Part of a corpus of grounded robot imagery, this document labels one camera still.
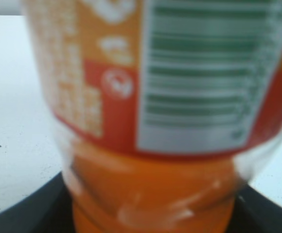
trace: bottle label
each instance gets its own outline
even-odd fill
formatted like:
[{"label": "bottle label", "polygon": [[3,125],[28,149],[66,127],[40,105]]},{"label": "bottle label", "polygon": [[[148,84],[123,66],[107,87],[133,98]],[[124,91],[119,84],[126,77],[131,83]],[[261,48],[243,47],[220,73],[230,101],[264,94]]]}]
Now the bottle label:
[{"label": "bottle label", "polygon": [[25,5],[53,113],[98,146],[223,156],[282,127],[282,0]]}]

